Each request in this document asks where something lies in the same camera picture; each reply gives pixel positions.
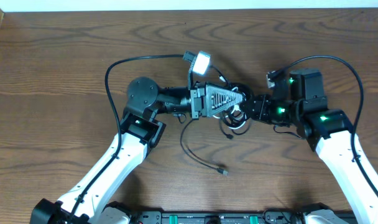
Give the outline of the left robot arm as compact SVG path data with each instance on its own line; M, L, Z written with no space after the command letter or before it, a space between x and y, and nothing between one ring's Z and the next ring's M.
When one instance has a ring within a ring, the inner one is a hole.
M140 77L127 89L124 116L111 145L92 169L56 202L42 199L33 209L31 223L129 223L129 212L108 206L124 179L159 142L165 124L159 113L185 114L194 119L212 117L242 103L244 95L212 83L161 88Z

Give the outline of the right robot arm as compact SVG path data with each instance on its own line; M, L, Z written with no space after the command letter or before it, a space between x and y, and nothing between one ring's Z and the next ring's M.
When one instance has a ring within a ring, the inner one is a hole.
M328 108L319 70L268 74L272 95L249 93L240 108L255 121L294 125L300 138L326 164L358 223L378 223L378 174L362 150L354 125L342 110Z

